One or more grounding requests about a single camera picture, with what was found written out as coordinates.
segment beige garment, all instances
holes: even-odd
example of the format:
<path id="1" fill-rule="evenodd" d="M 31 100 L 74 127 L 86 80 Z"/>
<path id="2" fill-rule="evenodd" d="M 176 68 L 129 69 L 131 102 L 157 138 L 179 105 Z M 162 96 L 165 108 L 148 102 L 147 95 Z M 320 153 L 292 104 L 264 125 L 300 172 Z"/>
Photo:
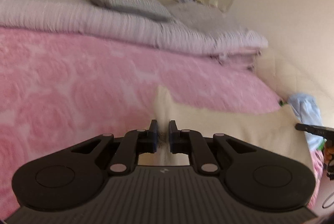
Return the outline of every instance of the beige garment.
<path id="1" fill-rule="evenodd" d="M 295 130 L 294 126 L 299 120 L 290 105 L 263 115 L 224 113 L 175 103 L 169 91 L 165 87 L 159 87 L 155 100 L 155 116 L 160 140 L 167 137 L 169 121 L 175 120 L 178 129 L 196 130 L 205 137 L 224 133 L 299 161 L 313 170 L 305 134 Z M 189 161 L 187 155 L 172 155 L 168 145 L 160 144 L 158 154 L 143 155 L 140 164 L 187 165 Z"/>

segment gray pillow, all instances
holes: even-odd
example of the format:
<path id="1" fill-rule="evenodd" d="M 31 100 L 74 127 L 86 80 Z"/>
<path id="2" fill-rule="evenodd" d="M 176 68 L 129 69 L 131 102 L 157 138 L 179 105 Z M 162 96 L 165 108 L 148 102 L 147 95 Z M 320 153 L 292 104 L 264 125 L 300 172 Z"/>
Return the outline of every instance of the gray pillow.
<path id="1" fill-rule="evenodd" d="M 99 7 L 136 14 L 155 21 L 170 21 L 171 15 L 157 0 L 90 0 Z"/>

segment pink bed sheet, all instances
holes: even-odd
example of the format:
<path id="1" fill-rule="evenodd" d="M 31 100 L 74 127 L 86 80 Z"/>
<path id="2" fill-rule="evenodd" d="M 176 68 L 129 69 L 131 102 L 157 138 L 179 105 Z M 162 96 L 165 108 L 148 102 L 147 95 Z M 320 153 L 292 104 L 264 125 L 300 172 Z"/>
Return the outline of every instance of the pink bed sheet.
<path id="1" fill-rule="evenodd" d="M 24 163 L 104 132 L 123 136 L 153 118 L 156 88 L 178 102 L 266 113 L 278 96 L 246 70 L 82 35 L 0 28 L 0 218 L 18 203 Z"/>

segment blue garment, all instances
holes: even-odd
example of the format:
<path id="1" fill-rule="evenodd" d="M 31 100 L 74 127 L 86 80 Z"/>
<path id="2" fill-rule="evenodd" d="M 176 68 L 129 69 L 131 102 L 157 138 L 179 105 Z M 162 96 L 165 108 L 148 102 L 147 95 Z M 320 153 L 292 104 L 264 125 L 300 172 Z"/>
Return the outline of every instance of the blue garment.
<path id="1" fill-rule="evenodd" d="M 293 107 L 295 115 L 303 124 L 322 126 L 320 110 L 314 97 L 297 93 L 289 97 L 288 103 Z M 315 151 L 324 141 L 323 137 L 308 132 L 305 132 L 305 136 L 310 151 Z"/>

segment wall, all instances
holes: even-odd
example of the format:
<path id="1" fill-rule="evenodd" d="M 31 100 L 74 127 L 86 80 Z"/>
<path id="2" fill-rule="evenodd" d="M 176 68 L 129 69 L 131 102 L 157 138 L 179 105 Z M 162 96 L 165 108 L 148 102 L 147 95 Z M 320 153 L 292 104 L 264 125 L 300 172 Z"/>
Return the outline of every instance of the wall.
<path id="1" fill-rule="evenodd" d="M 229 13 L 334 99 L 334 0 L 234 0 Z"/>

